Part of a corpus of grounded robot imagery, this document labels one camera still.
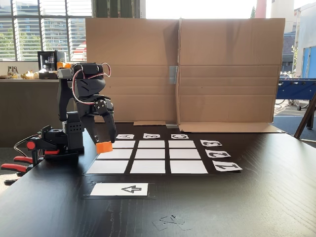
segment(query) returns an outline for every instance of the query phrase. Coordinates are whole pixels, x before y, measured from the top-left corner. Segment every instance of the counter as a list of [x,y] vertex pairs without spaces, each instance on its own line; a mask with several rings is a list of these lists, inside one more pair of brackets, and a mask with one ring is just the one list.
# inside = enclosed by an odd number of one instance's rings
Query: counter
[[[0,147],[13,147],[46,125],[62,127],[58,118],[58,81],[0,79]],[[73,110],[70,100],[67,111]]]

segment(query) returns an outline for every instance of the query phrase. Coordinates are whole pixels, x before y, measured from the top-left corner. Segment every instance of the white paper with arrow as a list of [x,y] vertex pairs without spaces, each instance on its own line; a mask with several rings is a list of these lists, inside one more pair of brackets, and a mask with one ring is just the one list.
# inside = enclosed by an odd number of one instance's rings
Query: white paper with arrow
[[207,141],[207,140],[200,140],[202,145],[205,147],[218,147],[221,146],[222,144],[218,141]]
[[91,196],[147,196],[148,183],[97,183]]
[[234,170],[242,170],[236,163],[233,162],[220,162],[214,161],[213,164],[215,169],[218,171],[234,171]]
[[225,158],[225,157],[230,157],[230,155],[227,152],[224,151],[210,151],[210,150],[205,150],[206,154],[210,158]]

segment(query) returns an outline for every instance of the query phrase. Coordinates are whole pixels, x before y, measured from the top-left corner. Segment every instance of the printed number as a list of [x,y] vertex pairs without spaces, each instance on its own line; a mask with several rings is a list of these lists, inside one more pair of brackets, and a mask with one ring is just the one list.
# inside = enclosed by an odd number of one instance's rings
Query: printed number
[[220,151],[209,151],[205,150],[206,154],[210,158],[225,158],[230,157],[230,155],[227,152],[220,152]]
[[145,138],[145,139],[160,138],[160,135],[159,135],[159,134],[148,134],[148,133],[144,133],[144,138]]
[[134,134],[119,134],[117,139],[133,139]]
[[216,170],[218,171],[234,171],[234,170],[242,170],[237,164],[233,162],[220,162],[220,161],[213,161]]
[[205,147],[218,147],[221,146],[222,144],[218,141],[207,141],[207,140],[200,140],[202,145]]
[[189,137],[185,134],[172,134],[171,138],[173,138],[173,139],[188,139]]

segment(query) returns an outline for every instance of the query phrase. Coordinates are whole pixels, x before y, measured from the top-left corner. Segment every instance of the wire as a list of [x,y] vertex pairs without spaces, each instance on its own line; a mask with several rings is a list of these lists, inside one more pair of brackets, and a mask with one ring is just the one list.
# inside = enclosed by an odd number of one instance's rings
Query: wire
[[23,140],[17,142],[17,143],[13,146],[13,148],[14,148],[17,152],[19,152],[22,156],[27,157],[27,155],[26,155],[23,151],[21,151],[20,149],[18,149],[17,146],[19,146],[20,144],[22,144],[22,143],[25,142],[26,140],[28,140],[28,139],[30,139],[30,138],[32,138],[32,137],[36,137],[36,136],[37,136],[37,134],[34,134],[34,135],[32,135],[32,136],[29,136],[29,137],[27,137],[27,138],[25,138],[25,139],[23,139]]
[[81,101],[80,99],[78,99],[78,98],[76,97],[76,95],[75,95],[75,81],[76,81],[76,77],[78,76],[79,72],[82,72],[82,74],[83,74],[83,79],[91,79],[91,78],[94,78],[94,77],[97,77],[97,76],[103,76],[103,75],[106,75],[107,77],[110,77],[110,76],[111,76],[111,67],[110,67],[110,65],[107,64],[107,63],[102,63],[101,65],[103,66],[104,64],[106,64],[106,65],[108,66],[109,74],[106,74],[106,73],[98,73],[98,74],[93,75],[93,76],[91,76],[91,77],[89,77],[89,78],[86,78],[86,77],[85,77],[85,74],[84,74],[84,72],[83,72],[82,69],[76,71],[76,73],[74,74],[73,83],[72,83],[72,91],[73,91],[73,96],[74,96],[75,100],[77,100],[78,102],[80,102],[80,103],[82,103],[82,104],[85,104],[85,105],[94,105],[94,104],[95,104],[95,102],[83,102],[83,101]]

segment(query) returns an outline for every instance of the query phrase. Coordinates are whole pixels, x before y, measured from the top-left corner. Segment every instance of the printed number 2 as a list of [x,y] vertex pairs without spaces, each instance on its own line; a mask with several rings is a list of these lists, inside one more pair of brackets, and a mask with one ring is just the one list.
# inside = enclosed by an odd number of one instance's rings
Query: printed number 2
[[230,155],[227,152],[220,152],[220,151],[209,151],[205,150],[206,154],[210,158],[225,158],[230,157]]

